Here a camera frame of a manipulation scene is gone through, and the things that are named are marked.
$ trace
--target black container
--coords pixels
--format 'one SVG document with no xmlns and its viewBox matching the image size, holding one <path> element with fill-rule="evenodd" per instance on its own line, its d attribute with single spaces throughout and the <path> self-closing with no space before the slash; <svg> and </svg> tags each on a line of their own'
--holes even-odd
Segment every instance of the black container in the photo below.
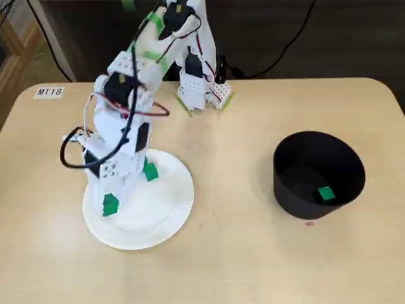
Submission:
<svg viewBox="0 0 405 304">
<path fill-rule="evenodd" d="M 326 133 L 306 131 L 286 137 L 273 158 L 274 195 L 300 219 L 318 219 L 356 199 L 366 182 L 359 156 Z"/>
</svg>

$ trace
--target label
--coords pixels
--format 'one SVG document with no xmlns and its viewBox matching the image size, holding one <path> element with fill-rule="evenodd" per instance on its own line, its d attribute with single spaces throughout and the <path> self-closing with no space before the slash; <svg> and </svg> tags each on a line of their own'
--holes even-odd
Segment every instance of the label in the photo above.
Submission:
<svg viewBox="0 0 405 304">
<path fill-rule="evenodd" d="M 39 87 L 34 99 L 57 99 L 62 98 L 64 87 Z"/>
</svg>

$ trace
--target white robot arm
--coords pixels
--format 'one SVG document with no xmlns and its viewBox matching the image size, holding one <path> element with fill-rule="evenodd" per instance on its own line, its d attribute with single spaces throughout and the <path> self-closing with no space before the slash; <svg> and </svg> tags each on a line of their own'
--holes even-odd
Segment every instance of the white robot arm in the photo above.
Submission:
<svg viewBox="0 0 405 304">
<path fill-rule="evenodd" d="M 165 26 L 168 37 L 159 39 Z M 101 206 L 105 206 L 107 196 L 113 196 L 119 205 L 124 203 L 124 189 L 136 187 L 128 185 L 129 175 L 143 171 L 148 180 L 158 176 L 158 169 L 146 160 L 151 116 L 166 116 L 168 110 L 158 105 L 162 112 L 150 111 L 156 105 L 154 93 L 174 62 L 181 67 L 178 97 L 189 110 L 203 110 L 207 102 L 223 108 L 231 88 L 227 83 L 215 83 L 216 48 L 205 0 L 167 0 L 167 8 L 157 7 L 151 12 L 129 49 L 122 51 L 108 67 L 107 75 L 100 75 L 94 83 L 96 132 L 84 126 L 84 134 L 76 135 L 80 130 L 76 128 L 65 139 L 63 165 L 84 168 L 89 183 L 99 184 Z M 84 149 L 83 165 L 65 160 L 65 148 L 72 139 Z M 115 212 L 114 208 L 104 210 L 103 215 Z"/>
</svg>

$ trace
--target white paper plate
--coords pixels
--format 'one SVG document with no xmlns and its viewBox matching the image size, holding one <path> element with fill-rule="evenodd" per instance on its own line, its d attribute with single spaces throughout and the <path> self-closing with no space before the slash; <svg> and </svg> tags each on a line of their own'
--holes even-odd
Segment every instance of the white paper plate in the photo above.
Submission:
<svg viewBox="0 0 405 304">
<path fill-rule="evenodd" d="M 148 182 L 141 174 L 136 181 L 127 181 L 117 214 L 103 217 L 97 200 L 100 197 L 98 183 L 86 187 L 85 223 L 91 233 L 108 246 L 122 250 L 156 246 L 179 231 L 190 215 L 194 185 L 187 167 L 163 151 L 148 149 L 146 156 L 157 166 L 159 178 Z"/>
</svg>

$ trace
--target beige tabletop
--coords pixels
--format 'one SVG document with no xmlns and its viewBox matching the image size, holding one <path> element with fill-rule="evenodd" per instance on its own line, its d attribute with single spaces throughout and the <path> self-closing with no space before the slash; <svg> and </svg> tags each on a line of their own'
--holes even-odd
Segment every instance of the beige tabletop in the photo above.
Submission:
<svg viewBox="0 0 405 304">
<path fill-rule="evenodd" d="M 61 99 L 23 92 L 0 133 L 1 303 L 405 302 L 405 118 L 383 84 L 234 81 L 224 112 L 192 118 L 163 84 L 171 115 L 154 121 L 151 147 L 188 166 L 196 198 L 179 233 L 131 252 L 87 230 L 86 176 L 59 161 L 92 84 L 58 85 Z M 314 225 L 273 197 L 275 147 L 302 130 L 343 139 L 366 168 L 361 196 Z M 80 148 L 68 156 L 79 162 Z"/>
</svg>

